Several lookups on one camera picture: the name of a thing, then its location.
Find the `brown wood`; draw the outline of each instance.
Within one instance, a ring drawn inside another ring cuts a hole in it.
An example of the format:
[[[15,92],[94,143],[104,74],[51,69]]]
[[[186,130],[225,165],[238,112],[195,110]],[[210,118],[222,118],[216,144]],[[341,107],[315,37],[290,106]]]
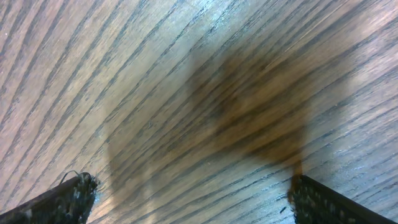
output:
[[[395,0],[3,0],[0,204],[68,170],[92,223],[292,223],[303,172],[398,222]]]

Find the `black object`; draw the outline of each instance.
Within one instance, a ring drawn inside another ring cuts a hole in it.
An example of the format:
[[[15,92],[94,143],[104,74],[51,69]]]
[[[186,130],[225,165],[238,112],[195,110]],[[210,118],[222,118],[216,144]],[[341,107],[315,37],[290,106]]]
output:
[[[78,174],[62,183],[63,179],[60,185],[0,215],[0,224],[86,223],[94,204],[98,181],[89,173]]]
[[[396,224],[305,175],[298,176],[293,186],[296,223]]]

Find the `wooden surface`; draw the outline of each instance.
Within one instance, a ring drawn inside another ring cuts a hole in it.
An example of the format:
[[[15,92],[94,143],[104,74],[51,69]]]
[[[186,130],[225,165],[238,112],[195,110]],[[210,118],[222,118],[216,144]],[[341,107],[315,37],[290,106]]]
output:
[[[292,223],[303,172],[398,222],[394,0],[0,1],[0,207],[68,170],[92,223]]]

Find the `wood grain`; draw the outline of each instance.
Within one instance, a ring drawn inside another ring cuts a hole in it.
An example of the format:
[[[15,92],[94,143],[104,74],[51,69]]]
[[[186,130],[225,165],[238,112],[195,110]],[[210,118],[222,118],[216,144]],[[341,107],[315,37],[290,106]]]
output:
[[[293,223],[303,172],[398,222],[395,0],[0,2],[5,212],[97,174],[90,223]]]

